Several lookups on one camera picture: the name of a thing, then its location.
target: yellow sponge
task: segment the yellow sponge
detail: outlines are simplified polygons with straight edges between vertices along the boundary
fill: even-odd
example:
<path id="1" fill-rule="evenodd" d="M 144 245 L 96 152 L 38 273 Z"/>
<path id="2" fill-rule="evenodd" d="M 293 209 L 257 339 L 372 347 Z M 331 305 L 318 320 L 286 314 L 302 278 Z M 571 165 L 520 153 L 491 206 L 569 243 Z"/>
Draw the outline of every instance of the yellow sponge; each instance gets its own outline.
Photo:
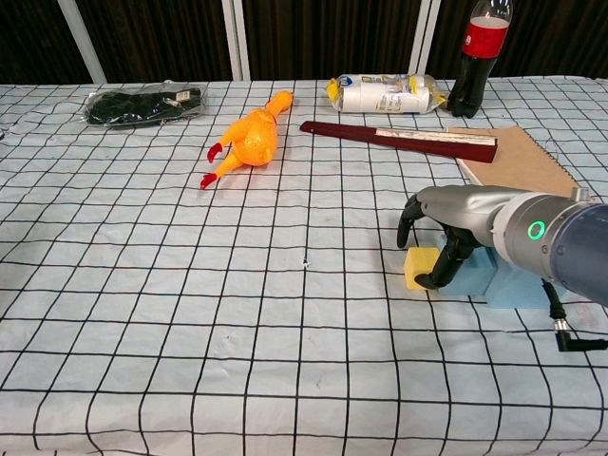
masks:
<path id="1" fill-rule="evenodd" d="M 437 247 L 410 247 L 406 255 L 406 263 L 403 266 L 406 275 L 406 287 L 408 290 L 426 290 L 418 285 L 414 278 L 419 274 L 428 274 L 439 258 Z"/>

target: background wall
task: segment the background wall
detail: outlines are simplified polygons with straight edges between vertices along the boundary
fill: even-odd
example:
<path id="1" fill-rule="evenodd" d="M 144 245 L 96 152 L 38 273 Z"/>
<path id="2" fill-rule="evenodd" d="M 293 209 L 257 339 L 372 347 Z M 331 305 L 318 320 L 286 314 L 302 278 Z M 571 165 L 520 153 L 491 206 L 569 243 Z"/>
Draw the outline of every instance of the background wall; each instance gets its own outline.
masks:
<path id="1" fill-rule="evenodd" d="M 491 76 L 608 77 L 608 1 L 512 0 L 514 14 Z M 458 75 L 460 49 L 476 0 L 443 0 L 427 72 Z"/>
<path id="2" fill-rule="evenodd" d="M 77 0 L 112 83 L 232 79 L 220 0 Z"/>
<path id="3" fill-rule="evenodd" d="M 91 82 L 57 1 L 0 0 L 0 84 Z M 453 79 L 475 4 L 67 1 L 82 16 L 110 83 L 326 79 L 342 72 L 409 72 L 419 61 L 424 71 L 426 60 L 426 73 Z M 608 77 L 608 1 L 513 2 L 515 14 L 493 76 Z"/>
<path id="4" fill-rule="evenodd" d="M 9 0 L 0 6 L 0 84 L 91 82 L 57 2 Z"/>
<path id="5" fill-rule="evenodd" d="M 252 79 L 408 68 L 420 0 L 244 0 Z"/>

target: rubber chicken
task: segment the rubber chicken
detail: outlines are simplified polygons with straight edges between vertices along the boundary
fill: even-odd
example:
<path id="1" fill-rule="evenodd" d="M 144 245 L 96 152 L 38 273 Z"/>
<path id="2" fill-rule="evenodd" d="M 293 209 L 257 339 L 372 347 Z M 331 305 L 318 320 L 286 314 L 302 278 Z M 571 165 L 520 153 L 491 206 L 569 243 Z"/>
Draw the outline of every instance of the rubber chicken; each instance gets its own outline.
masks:
<path id="1" fill-rule="evenodd" d="M 278 92 L 264 109 L 254 109 L 246 117 L 238 119 L 224 132 L 223 136 L 207 152 L 207 159 L 213 162 L 216 155 L 229 143 L 232 150 L 213 173 L 206 174 L 200 181 L 200 188 L 221 178 L 243 164 L 261 166 L 273 159 L 276 151 L 276 117 L 292 105 L 294 94 L 283 90 Z"/>

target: coca-cola bottle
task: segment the coca-cola bottle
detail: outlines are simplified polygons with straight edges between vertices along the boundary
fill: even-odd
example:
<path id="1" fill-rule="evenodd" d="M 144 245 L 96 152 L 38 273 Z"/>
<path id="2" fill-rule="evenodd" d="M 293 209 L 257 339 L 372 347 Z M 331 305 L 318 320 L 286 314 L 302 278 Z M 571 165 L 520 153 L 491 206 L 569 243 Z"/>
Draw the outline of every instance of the coca-cola bottle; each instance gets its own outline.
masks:
<path id="1" fill-rule="evenodd" d="M 479 0 L 471 12 L 460 73 L 447 99 L 453 116 L 470 119 L 482 105 L 485 81 L 501 53 L 512 15 L 511 0 Z"/>

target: cardboard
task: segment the cardboard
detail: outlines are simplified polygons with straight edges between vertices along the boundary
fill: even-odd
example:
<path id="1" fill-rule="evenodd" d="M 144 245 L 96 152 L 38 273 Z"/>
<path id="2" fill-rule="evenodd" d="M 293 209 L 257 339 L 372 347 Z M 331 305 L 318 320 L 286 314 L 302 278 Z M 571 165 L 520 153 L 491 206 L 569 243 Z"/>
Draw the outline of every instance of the cardboard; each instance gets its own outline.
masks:
<path id="1" fill-rule="evenodd" d="M 473 183 L 502 185 L 565 197 L 570 197 L 573 187 L 579 187 L 572 176 L 518 126 L 477 129 L 452 127 L 449 131 L 498 138 L 498 150 L 492 163 L 457 160 Z"/>

